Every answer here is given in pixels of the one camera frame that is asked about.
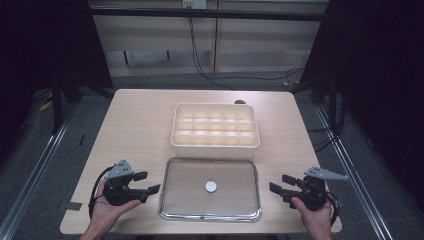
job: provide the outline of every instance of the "wooden table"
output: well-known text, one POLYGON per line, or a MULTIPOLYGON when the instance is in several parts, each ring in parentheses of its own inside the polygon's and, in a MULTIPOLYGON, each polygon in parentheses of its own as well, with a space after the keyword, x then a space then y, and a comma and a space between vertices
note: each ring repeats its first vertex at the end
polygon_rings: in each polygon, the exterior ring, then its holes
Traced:
MULTIPOLYGON (((146 180, 130 188, 162 184, 167 161, 175 157, 171 144, 175 107, 178 103, 234 103, 242 99, 255 110, 261 144, 252 161, 259 177, 262 216, 255 223, 167 221, 159 215, 159 194, 121 216, 112 229, 125 234, 245 234, 305 232, 297 210, 269 191, 269 182, 299 190, 281 182, 281 175, 303 178, 311 166, 319 166, 302 117, 290 93, 210 90, 128 90, 116 92, 97 136, 72 202, 80 211, 68 210, 60 226, 64 234, 82 234, 89 224, 88 200, 98 175, 127 159, 133 169, 148 171, 146 180)), ((339 220, 332 231, 341 230, 339 220)))

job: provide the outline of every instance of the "black tape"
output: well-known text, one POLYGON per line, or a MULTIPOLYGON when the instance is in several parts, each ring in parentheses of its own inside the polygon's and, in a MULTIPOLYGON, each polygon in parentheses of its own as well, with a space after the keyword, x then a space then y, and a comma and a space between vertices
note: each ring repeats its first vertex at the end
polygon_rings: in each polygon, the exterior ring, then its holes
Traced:
POLYGON ((79 211, 81 209, 82 203, 75 203, 75 202, 67 202, 67 203, 61 203, 58 206, 58 210, 72 210, 72 211, 79 211))

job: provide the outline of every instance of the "human arm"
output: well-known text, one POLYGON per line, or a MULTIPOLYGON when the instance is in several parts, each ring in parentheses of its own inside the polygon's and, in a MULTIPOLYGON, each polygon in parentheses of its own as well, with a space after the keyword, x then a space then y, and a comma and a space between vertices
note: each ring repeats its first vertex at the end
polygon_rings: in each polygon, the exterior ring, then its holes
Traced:
POLYGON ((331 240, 331 204, 326 202, 317 211, 310 211, 297 197, 291 199, 294 206, 299 210, 301 219, 309 235, 313 240, 331 240))
POLYGON ((122 214, 141 204, 140 200, 132 200, 122 206, 113 206, 109 204, 106 198, 101 195, 105 183, 105 180, 99 182, 93 215, 87 230, 81 236, 80 240, 102 239, 113 228, 122 214))

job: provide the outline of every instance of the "stainless steel tray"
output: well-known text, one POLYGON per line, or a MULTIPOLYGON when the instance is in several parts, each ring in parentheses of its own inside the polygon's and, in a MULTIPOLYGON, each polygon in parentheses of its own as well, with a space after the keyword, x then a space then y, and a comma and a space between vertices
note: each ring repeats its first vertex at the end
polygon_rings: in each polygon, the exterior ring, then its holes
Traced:
POLYGON ((261 215, 256 167, 245 160, 171 158, 159 211, 167 220, 255 222, 261 215))

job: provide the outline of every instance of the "white disc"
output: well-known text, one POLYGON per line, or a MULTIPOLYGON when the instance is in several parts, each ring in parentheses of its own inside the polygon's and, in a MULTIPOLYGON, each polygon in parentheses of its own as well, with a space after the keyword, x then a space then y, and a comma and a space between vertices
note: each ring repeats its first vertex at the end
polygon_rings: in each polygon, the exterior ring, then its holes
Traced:
POLYGON ((216 191, 216 183, 214 181, 209 181, 205 185, 206 191, 215 192, 216 191))

